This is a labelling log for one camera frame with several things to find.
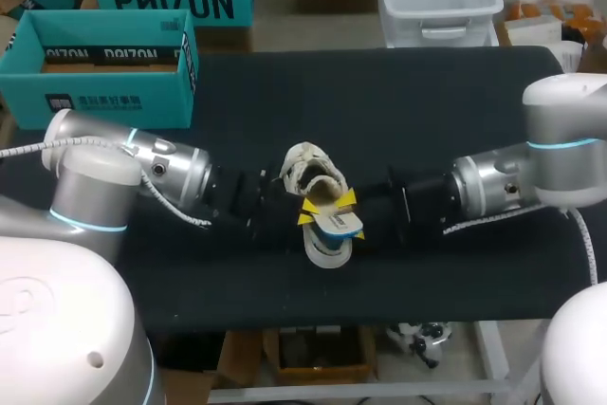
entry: orange object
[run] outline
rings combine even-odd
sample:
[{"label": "orange object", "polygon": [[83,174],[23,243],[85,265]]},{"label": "orange object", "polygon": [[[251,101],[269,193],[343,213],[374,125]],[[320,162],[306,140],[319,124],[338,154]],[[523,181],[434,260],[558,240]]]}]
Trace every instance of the orange object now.
[{"label": "orange object", "polygon": [[548,5],[517,2],[508,10],[506,20],[536,18],[548,14],[560,19],[567,26],[578,29],[586,40],[606,27],[604,19],[596,18],[594,11],[584,4]]}]

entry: cable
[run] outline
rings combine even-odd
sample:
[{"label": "cable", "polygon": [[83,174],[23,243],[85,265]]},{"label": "cable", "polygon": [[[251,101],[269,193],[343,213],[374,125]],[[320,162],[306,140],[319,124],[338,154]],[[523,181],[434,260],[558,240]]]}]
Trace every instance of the cable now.
[{"label": "cable", "polygon": [[569,213],[573,215],[574,220],[578,224],[579,232],[581,233],[581,239],[583,240],[584,247],[586,248],[586,256],[588,257],[588,270],[590,272],[590,284],[598,285],[598,272],[597,272],[597,258],[595,257],[595,248],[592,245],[592,238],[590,237],[590,231],[584,221],[584,217],[575,208],[569,210]]},{"label": "cable", "polygon": [[[516,211],[499,213],[497,215],[479,218],[476,220],[469,220],[468,222],[462,222],[462,223],[459,223],[457,225],[454,225],[450,228],[443,230],[443,235],[451,234],[452,232],[464,230],[466,228],[474,227],[477,225],[483,225],[486,223],[507,220],[508,218],[512,218],[512,217],[516,217],[518,215],[523,215],[525,213],[537,211],[538,209],[542,209],[545,207],[546,206],[543,204],[536,204],[535,206],[529,206],[528,208],[517,209]],[[588,230],[588,226],[586,225],[584,218],[581,216],[581,213],[579,213],[579,211],[575,208],[571,208],[569,210],[561,210],[561,213],[565,217],[567,217],[568,213],[571,213],[573,215],[574,220],[578,224],[579,232],[581,233],[581,239],[583,241],[584,248],[586,249],[586,256],[588,257],[588,271],[590,273],[590,284],[598,285],[597,259],[595,257],[595,249],[592,244],[592,238],[590,237],[590,231]]]},{"label": "cable", "polygon": [[420,396],[419,398],[421,398],[426,403],[430,403],[430,405],[436,405],[432,400],[430,400],[426,396]]},{"label": "cable", "polygon": [[[34,154],[36,152],[44,151],[45,149],[55,149],[67,146],[98,146],[104,148],[114,148],[123,151],[129,156],[133,156],[133,153],[125,146],[110,141],[106,141],[102,138],[95,137],[81,137],[81,138],[63,138],[56,139],[50,142],[37,142],[34,144],[28,144],[26,146],[11,147],[9,149],[0,150],[0,159],[7,158],[10,156],[22,156],[25,154]],[[195,225],[199,228],[206,228],[211,225],[209,220],[203,220],[199,218],[190,217],[176,208],[162,193],[158,191],[155,185],[150,180],[150,177],[141,169],[141,181],[146,189],[154,196],[154,198],[168,211],[180,218],[186,223]]]},{"label": "cable", "polygon": [[524,213],[529,213],[533,211],[537,211],[539,209],[545,208],[544,204],[536,204],[535,206],[529,206],[528,208],[517,209],[510,212],[498,213],[497,215],[491,215],[489,217],[477,218],[476,220],[469,220],[468,222],[458,223],[457,225],[453,225],[445,230],[443,230],[443,234],[451,234],[452,232],[456,232],[459,230],[464,230],[466,228],[475,227],[476,225],[483,225],[485,223],[491,222],[499,222],[501,220],[507,220],[508,218],[517,217],[519,215],[523,215]]}]

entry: white sneaker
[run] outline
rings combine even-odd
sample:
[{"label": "white sneaker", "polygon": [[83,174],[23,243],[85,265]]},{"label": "white sneaker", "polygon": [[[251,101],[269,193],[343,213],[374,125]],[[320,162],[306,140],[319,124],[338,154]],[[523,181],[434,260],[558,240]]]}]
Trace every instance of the white sneaker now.
[{"label": "white sneaker", "polygon": [[[329,156],[309,142],[291,147],[286,153],[280,178],[288,192],[305,196],[320,213],[331,215],[334,203],[348,192],[345,177]],[[352,255],[351,238],[329,237],[316,223],[302,226],[305,253],[318,267],[345,265]]]}]

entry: concrete floor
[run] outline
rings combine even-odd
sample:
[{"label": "concrete floor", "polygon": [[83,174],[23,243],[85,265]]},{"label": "concrete floor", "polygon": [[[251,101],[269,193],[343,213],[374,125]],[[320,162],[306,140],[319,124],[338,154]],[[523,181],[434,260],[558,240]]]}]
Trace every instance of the concrete floor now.
[{"label": "concrete floor", "polygon": [[[596,6],[607,12],[607,0],[596,0]],[[361,49],[383,47],[383,35],[377,14],[300,15],[295,0],[256,0],[253,47],[255,51],[288,51],[313,49]],[[506,354],[516,356],[538,322],[500,322]],[[454,326],[453,337],[446,346],[442,364],[427,369],[419,359],[396,352],[379,354],[380,377],[384,381],[471,379],[483,377],[483,366],[470,324]],[[488,404],[487,396],[432,398],[436,405]],[[333,401],[352,404],[355,401]],[[420,398],[375,399],[369,405],[415,405]]]}]

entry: black table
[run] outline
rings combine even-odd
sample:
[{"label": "black table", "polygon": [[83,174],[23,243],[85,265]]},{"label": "black table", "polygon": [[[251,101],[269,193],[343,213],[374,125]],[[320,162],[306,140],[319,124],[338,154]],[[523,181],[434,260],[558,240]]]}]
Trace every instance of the black table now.
[{"label": "black table", "polygon": [[[388,164],[445,166],[524,141],[524,88],[560,72],[531,47],[204,56],[193,127],[162,135],[251,170],[310,140],[364,184]],[[14,143],[41,136],[19,131]],[[29,205],[47,208],[53,185],[38,156],[0,167],[3,194]],[[607,212],[584,215],[603,278]],[[548,318],[589,284],[577,227],[554,210],[455,233],[436,251],[355,250],[323,270],[302,251],[257,251],[142,198],[117,268],[146,328],[164,333]]]}]

